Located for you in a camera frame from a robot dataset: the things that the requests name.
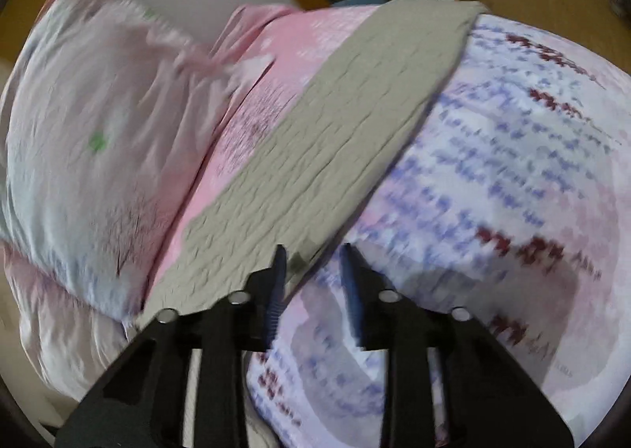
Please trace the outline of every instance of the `green spot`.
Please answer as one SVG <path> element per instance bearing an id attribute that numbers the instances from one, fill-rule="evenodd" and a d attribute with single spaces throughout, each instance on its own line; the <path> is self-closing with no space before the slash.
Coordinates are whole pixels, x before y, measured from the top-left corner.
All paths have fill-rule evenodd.
<path id="1" fill-rule="evenodd" d="M 90 137 L 88 145 L 90 146 L 90 149 L 92 149 L 92 152 L 97 154 L 107 147 L 107 140 L 105 140 L 102 133 L 94 133 Z"/>
<path id="2" fill-rule="evenodd" d="M 146 11 L 144 11 L 143 17 L 145 19 L 153 19 L 155 17 L 158 17 L 158 14 L 156 14 L 156 12 L 153 9 L 146 9 Z"/>

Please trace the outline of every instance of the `pillowcase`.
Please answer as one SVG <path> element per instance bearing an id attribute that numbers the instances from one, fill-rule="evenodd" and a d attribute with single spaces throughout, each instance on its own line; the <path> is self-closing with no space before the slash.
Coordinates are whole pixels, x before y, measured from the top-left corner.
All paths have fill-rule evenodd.
<path id="1" fill-rule="evenodd" d="M 132 0 L 53 1 L 1 99 L 0 235 L 127 321 L 226 112 L 271 61 L 215 64 Z"/>
<path id="2" fill-rule="evenodd" d="M 20 310 L 22 346 L 37 375 L 80 401 L 127 345 L 123 325 L 79 302 L 7 246 L 4 272 Z"/>

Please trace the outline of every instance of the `wrinkled fabric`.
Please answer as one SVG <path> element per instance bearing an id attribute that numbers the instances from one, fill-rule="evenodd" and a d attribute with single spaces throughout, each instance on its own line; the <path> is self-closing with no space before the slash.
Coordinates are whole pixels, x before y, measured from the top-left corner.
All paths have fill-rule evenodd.
<path id="1" fill-rule="evenodd" d="M 348 20 L 348 10 L 331 15 Z M 272 30 L 297 18 L 269 24 L 244 55 L 273 50 L 283 31 Z M 309 22 L 314 33 L 328 28 Z M 329 26 L 330 39 L 343 40 Z M 291 107 L 294 82 L 278 77 L 273 94 L 263 85 L 251 96 L 273 100 L 249 103 L 228 123 L 189 218 L 217 196 L 211 183 L 229 181 L 252 154 L 259 135 L 251 127 L 279 122 L 267 112 L 285 86 L 281 112 Z M 630 93 L 629 76 L 588 50 L 482 16 L 424 129 L 345 237 L 420 305 L 466 305 L 488 324 L 577 444 L 631 373 L 629 272 L 618 249 L 631 219 Z M 288 305 L 272 351 L 252 360 L 252 398 L 286 446 L 378 446 L 383 354 L 355 347 L 346 314 L 335 254 Z M 439 389 L 437 371 L 432 380 Z"/>
<path id="2" fill-rule="evenodd" d="M 213 139 L 272 58 L 214 64 L 132 0 L 55 0 L 2 94 L 0 236 L 119 321 Z"/>
<path id="3" fill-rule="evenodd" d="M 139 316 L 211 307 L 269 261 L 294 282 L 381 181 L 460 60 L 477 2 L 396 0 L 324 63 L 291 112 L 184 235 Z"/>
<path id="4" fill-rule="evenodd" d="M 80 302 L 10 249 L 4 273 L 20 311 L 20 340 L 35 372 L 51 389 L 81 401 L 133 334 Z"/>

